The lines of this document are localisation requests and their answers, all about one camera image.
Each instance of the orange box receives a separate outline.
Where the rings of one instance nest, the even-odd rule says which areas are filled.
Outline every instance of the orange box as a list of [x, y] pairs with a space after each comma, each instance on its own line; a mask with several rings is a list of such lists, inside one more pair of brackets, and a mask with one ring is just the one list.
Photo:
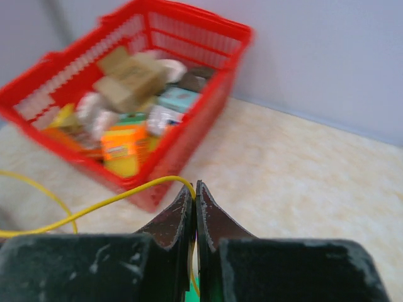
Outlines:
[[135, 155], [139, 165], [148, 156], [147, 124], [141, 123], [113, 126], [102, 137], [102, 152], [105, 160]]

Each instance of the light blue box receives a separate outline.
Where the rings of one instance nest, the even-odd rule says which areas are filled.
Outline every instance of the light blue box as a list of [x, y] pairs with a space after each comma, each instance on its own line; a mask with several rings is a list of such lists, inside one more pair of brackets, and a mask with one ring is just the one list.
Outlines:
[[185, 113], [198, 99], [197, 92], [172, 87], [158, 97], [158, 103], [179, 113]]

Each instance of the yellow item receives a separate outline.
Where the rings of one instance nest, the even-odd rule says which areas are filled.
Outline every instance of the yellow item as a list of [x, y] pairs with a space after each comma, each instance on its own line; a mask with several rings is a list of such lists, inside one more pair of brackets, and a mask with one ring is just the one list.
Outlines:
[[132, 177], [139, 171], [139, 163], [137, 162], [136, 155], [106, 160], [104, 166], [112, 173], [124, 178]]
[[[154, 179], [153, 181], [147, 182], [139, 187], [135, 187], [129, 191], [126, 191], [124, 193], [121, 193], [119, 195], [116, 195], [112, 198], [108, 198], [104, 201], [101, 201], [100, 203], [96, 203], [93, 206], [90, 206], [76, 214], [71, 213], [71, 211], [68, 209], [68, 207], [63, 203], [63, 201], [61, 201], [55, 194], [53, 194], [52, 192], [50, 192], [48, 189], [46, 189], [45, 187], [43, 187], [41, 184], [33, 181], [32, 179], [29, 179], [25, 176], [22, 176], [20, 174], [14, 173], [14, 172], [9, 172], [9, 171], [4, 171], [4, 170], [0, 170], [0, 175], [5, 175], [5, 176], [9, 176], [15, 179], [19, 179], [21, 181], [26, 182], [27, 184], [30, 184], [31, 186], [37, 188], [39, 191], [45, 193], [45, 195], [49, 196], [50, 198], [52, 198], [53, 200], [55, 200], [57, 203], [60, 204], [60, 206], [63, 208], [63, 210], [65, 210], [68, 214], [69, 217], [64, 218], [58, 222], [55, 222], [51, 225], [47, 225], [47, 226], [43, 226], [41, 228], [37, 228], [36, 230], [30, 230], [30, 231], [2, 231], [0, 230], [0, 237], [5, 237], [5, 238], [11, 238], [11, 237], [15, 237], [15, 236], [20, 236], [20, 235], [32, 235], [32, 234], [39, 234], [39, 233], [45, 233], [47, 231], [50, 230], [54, 230], [56, 228], [61, 227], [62, 225], [65, 225], [69, 222], [71, 222], [73, 224], [73, 231], [74, 233], [78, 233], [77, 230], [77, 225], [75, 220], [94, 211], [97, 210], [99, 208], [102, 208], [103, 206], [106, 206], [108, 204], [114, 203], [115, 201], [124, 199], [126, 197], [129, 197], [130, 195], [139, 193], [141, 191], [144, 191], [146, 189], [148, 189], [149, 187], [152, 186], [156, 186], [158, 184], [162, 184], [163, 182], [166, 181], [180, 181], [182, 182], [189, 190], [192, 200], [193, 202], [195, 202], [196, 199], [196, 191], [195, 189], [193, 189], [192, 185], [190, 184], [190, 182], [188, 182], [186, 179], [179, 177], [179, 176], [165, 176], [165, 177], [161, 177], [161, 178], [157, 178]], [[198, 289], [198, 286], [196, 284], [196, 279], [195, 279], [195, 275], [193, 273], [193, 269], [192, 267], [190, 267], [190, 274], [191, 274], [191, 281], [193, 283], [193, 287], [196, 290], [196, 294], [200, 297], [200, 290]]]
[[67, 104], [59, 110], [57, 116], [48, 126], [49, 128], [68, 128], [71, 131], [79, 131], [81, 124], [74, 113], [74, 105]]
[[160, 140], [160, 137], [155, 137], [154, 135], [149, 136], [149, 153], [153, 152], [158, 147]]

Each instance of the floor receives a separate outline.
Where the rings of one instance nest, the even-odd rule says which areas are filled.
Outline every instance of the floor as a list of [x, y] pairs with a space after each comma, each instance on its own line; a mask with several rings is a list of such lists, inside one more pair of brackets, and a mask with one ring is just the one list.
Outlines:
[[[8, 142], [0, 146], [2, 169], [40, 181], [73, 212], [113, 195], [10, 125], [0, 140]], [[203, 179], [217, 203], [259, 237], [356, 240], [372, 254], [393, 301], [403, 301], [401, 148], [233, 99], [181, 175]], [[0, 181], [7, 188], [0, 210], [13, 227], [64, 216], [29, 186]], [[119, 201], [77, 224], [81, 232], [132, 232], [153, 216]]]

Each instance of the cardboard box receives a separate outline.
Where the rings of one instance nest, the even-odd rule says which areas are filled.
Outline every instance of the cardboard box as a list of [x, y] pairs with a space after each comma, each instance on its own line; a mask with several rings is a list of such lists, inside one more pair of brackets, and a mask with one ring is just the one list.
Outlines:
[[102, 94], [117, 112], [131, 113], [139, 107], [133, 93], [112, 77], [101, 78], [94, 83], [93, 88]]
[[94, 88], [122, 113], [134, 112], [165, 87], [166, 68], [146, 53], [131, 57], [126, 48], [117, 47], [97, 65], [107, 76]]

